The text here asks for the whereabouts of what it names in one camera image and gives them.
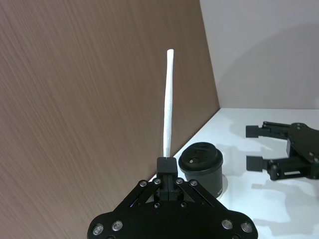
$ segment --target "white wall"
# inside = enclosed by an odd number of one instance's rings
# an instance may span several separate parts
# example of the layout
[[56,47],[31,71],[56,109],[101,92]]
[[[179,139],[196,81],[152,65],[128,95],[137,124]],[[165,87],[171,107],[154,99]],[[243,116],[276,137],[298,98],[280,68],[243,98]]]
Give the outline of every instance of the white wall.
[[200,0],[221,107],[319,109],[318,0]]

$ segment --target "brown wooden panel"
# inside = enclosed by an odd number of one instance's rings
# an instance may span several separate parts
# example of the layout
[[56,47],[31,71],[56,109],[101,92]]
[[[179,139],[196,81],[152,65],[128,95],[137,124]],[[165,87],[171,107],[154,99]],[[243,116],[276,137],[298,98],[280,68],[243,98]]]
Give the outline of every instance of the brown wooden panel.
[[217,110],[197,0],[0,2],[0,237],[86,238]]

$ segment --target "black cup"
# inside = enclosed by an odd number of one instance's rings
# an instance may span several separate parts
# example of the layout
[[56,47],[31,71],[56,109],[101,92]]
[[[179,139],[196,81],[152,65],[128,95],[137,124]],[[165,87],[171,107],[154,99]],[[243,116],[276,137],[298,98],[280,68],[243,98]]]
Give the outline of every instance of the black cup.
[[215,198],[222,193],[223,155],[213,144],[192,144],[183,151],[178,164],[188,181],[196,179]]

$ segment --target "white rod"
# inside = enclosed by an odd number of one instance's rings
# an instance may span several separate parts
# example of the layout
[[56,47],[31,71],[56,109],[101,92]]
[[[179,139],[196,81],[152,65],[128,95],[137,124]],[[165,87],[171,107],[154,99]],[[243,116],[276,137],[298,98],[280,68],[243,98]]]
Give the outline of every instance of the white rod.
[[167,51],[167,72],[164,103],[163,156],[170,157],[171,118],[173,105],[173,59],[174,50]]

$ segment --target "white table surface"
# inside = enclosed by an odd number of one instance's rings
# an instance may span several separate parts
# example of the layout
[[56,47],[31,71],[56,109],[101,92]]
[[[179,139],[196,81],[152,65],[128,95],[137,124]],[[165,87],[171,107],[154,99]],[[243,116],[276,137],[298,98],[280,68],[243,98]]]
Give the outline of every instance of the white table surface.
[[[195,142],[210,142],[224,158],[223,194],[228,209],[249,216],[259,239],[319,239],[319,180],[271,181],[266,171],[246,171],[246,155],[287,157],[285,140],[246,138],[246,125],[303,122],[319,129],[319,110],[221,109],[175,155]],[[179,177],[185,178],[178,169]]]

